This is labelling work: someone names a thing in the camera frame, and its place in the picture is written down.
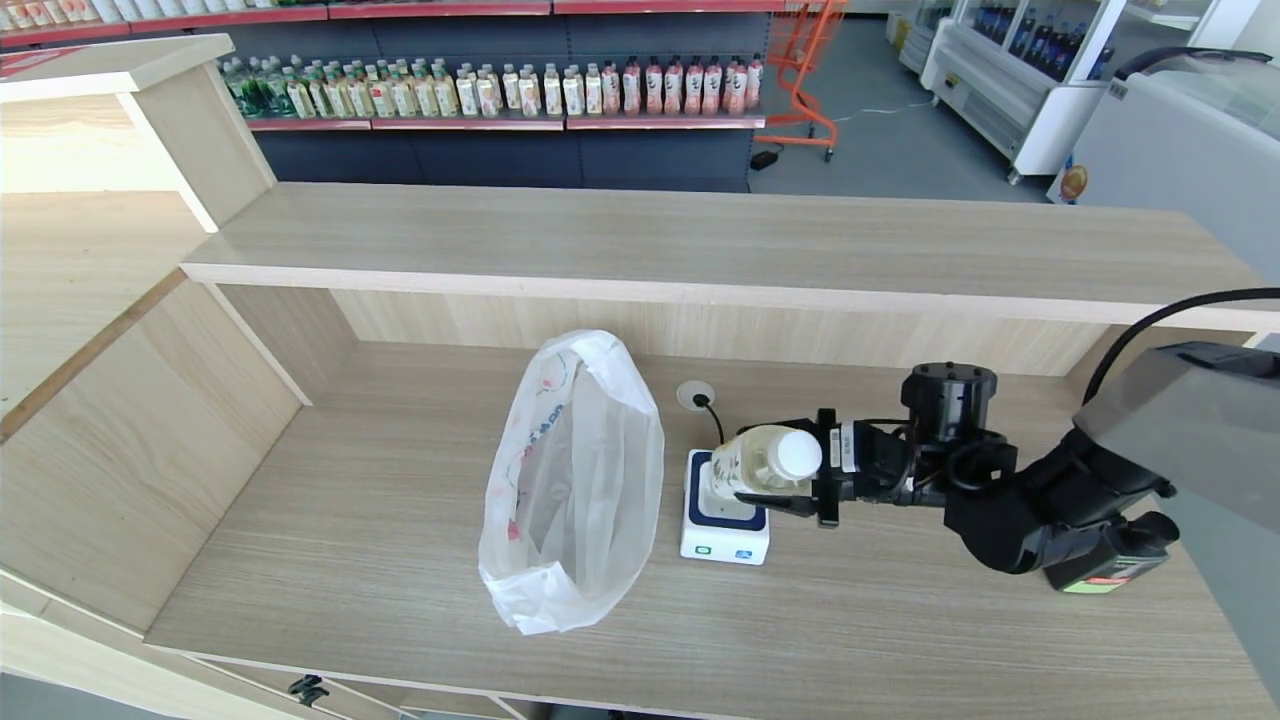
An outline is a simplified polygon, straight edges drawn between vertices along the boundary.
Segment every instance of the black power cord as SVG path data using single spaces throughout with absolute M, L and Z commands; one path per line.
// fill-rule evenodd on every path
M 707 411 L 712 414 L 712 420 L 716 420 L 716 432 L 721 436 L 721 445 L 724 445 L 724 425 L 719 423 L 719 415 L 717 415 L 716 409 L 712 407 L 712 398 L 699 392 L 694 396 L 694 406 L 705 407 Z
M 1221 302 L 1239 302 L 1242 300 L 1280 300 L 1280 287 L 1251 287 L 1197 295 L 1188 297 L 1187 300 L 1179 300 L 1178 302 L 1166 305 L 1129 325 L 1129 329 L 1120 333 L 1120 337 L 1111 343 L 1106 355 L 1103 355 L 1102 360 L 1098 361 L 1098 366 L 1094 368 L 1093 375 L 1089 378 L 1089 384 L 1084 388 L 1084 402 L 1082 402 L 1082 405 L 1093 400 L 1093 396 L 1102 389 L 1102 380 L 1107 377 L 1107 370 L 1111 369 L 1111 365 L 1115 365 L 1116 359 L 1120 357 L 1124 348 L 1133 342 L 1133 338 L 1138 337 L 1138 333 L 1142 331 L 1155 325 L 1170 315 L 1176 315 L 1183 310 L 1190 310 L 1192 307 L 1201 307 L 1204 305 L 1217 305 Z

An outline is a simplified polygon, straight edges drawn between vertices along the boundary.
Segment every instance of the robotic arm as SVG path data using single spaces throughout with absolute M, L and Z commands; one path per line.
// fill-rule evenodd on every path
M 1108 365 L 1100 365 L 1091 396 Z M 1085 555 L 1107 532 L 1176 541 L 1176 525 L 1158 512 L 1133 521 L 1123 515 L 1148 493 L 1171 497 L 1171 479 L 1242 515 L 1280 518 L 1277 354 L 1208 342 L 1148 350 L 1073 416 L 1057 447 L 1021 470 L 1018 448 L 986 428 L 996 384 L 984 368 L 916 365 L 902 383 L 905 423 L 841 424 L 831 409 L 814 420 L 776 423 L 814 434 L 828 461 L 808 496 L 737 497 L 817 515 L 826 528 L 838 525 L 840 503 L 849 500 L 943 507 L 943 524 L 974 557 L 1011 574 Z M 1270 489 L 1234 493 L 1260 482 Z

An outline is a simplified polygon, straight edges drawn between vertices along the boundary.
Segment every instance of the bottle cap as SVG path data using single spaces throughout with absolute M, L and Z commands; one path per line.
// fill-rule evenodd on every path
M 818 471 L 822 446 L 804 430 L 788 430 L 769 442 L 768 460 L 776 475 L 799 483 Z

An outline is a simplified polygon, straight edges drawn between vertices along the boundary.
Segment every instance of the cabinet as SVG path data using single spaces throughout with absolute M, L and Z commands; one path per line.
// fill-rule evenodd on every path
M 920 82 L 1009 159 L 1056 174 L 1116 68 L 1161 46 L 1230 47 L 1257 0 L 961 0 Z

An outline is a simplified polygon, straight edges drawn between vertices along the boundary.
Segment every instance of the wooden panel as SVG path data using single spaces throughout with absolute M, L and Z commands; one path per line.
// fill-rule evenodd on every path
M 445 715 L 467 715 L 470 717 L 493 717 L 512 720 L 515 715 L 503 710 L 493 700 L 479 694 L 447 693 L 415 688 L 408 691 L 401 702 L 404 710 L 413 712 L 443 712 Z
M 1167 211 L 343 183 L 274 187 L 183 266 L 219 283 L 1108 324 L 1260 282 Z M 1280 331 L 1280 304 L 1263 306 L 1176 324 Z
M 0 132 L 5 195 L 177 190 L 173 167 L 111 95 L 9 102 Z
M 292 670 L 271 670 L 268 667 L 251 667 L 247 665 L 234 665 L 230 662 L 210 662 L 237 678 L 243 678 L 250 683 L 270 688 L 274 692 L 288 694 L 288 688 L 294 682 L 302 679 L 306 673 Z M 358 696 L 347 691 L 340 683 L 325 679 L 321 683 L 329 694 L 315 701 L 311 707 L 323 710 L 344 720 L 398 720 L 399 710 L 375 702 L 371 698 Z
M 146 647 L 138 635 L 15 582 L 6 580 L 4 591 L 5 602 L 32 610 L 32 618 L 0 618 L 5 673 L 192 720 L 329 717 L 201 661 Z M 42 602 L 32 603 L 31 598 Z
M 819 406 L 895 416 L 901 370 L 636 357 L 667 439 L 653 553 L 598 625 L 520 637 L 476 574 L 476 538 L 527 360 L 511 350 L 358 347 L 324 406 L 303 409 L 264 460 L 147 642 L 672 715 L 1020 720 L 1034 707 L 1037 717 L 1074 720 L 1123 705 L 1161 720 L 1274 717 L 1180 547 L 1106 598 L 983 569 L 931 509 L 846 505 L 837 530 L 774 515 L 762 568 L 678 556 L 684 462 L 714 443 L 707 415 L 676 406 L 681 380 L 714 383 L 733 428 Z M 1064 379 L 1000 380 L 989 424 L 1033 460 L 1070 427 L 1075 395 Z
M 170 192 L 5 195 L 3 205 L 0 413 L 8 414 L 205 233 Z
M 1121 333 L 1124 333 L 1125 329 L 1128 328 L 1121 325 L 1106 328 L 1098 338 L 1098 342 L 1096 342 L 1088 352 L 1080 356 L 1080 359 L 1071 368 L 1071 372 L 1068 373 L 1068 382 L 1071 383 L 1075 392 L 1080 393 L 1082 398 L 1084 397 L 1084 388 L 1089 386 L 1089 378 L 1093 377 L 1093 370 L 1097 369 L 1102 356 L 1106 355 L 1107 350 L 1111 348 L 1111 345 L 1120 337 Z M 1151 347 L 1162 347 L 1165 345 L 1176 345 L 1179 342 L 1190 341 L 1244 346 L 1253 342 L 1256 340 L 1254 336 L 1256 333 L 1247 332 L 1196 331 L 1187 328 L 1158 327 L 1147 328 L 1146 331 L 1142 331 L 1138 337 L 1133 338 L 1133 342 L 1125 346 L 1124 351 L 1120 352 L 1120 356 L 1116 357 L 1115 364 L 1111 365 L 1111 369 L 1107 372 L 1107 380 L 1124 372 L 1124 369 L 1129 366 L 1129 363 L 1133 363 L 1135 357 Z
M 211 64 L 116 97 L 152 151 L 169 158 L 177 168 L 173 188 L 207 232 L 218 232 L 275 184 L 262 151 Z
M 308 405 L 356 347 L 356 333 L 328 290 L 219 286 Z
M 150 626 L 297 407 L 207 291 L 179 286 L 4 445 L 0 565 Z
M 1024 375 L 1065 375 L 1105 328 L 667 302 L 343 290 L 333 296 L 364 341 L 538 348 L 570 331 L 603 328 L 643 355 L 883 368 L 955 360 Z

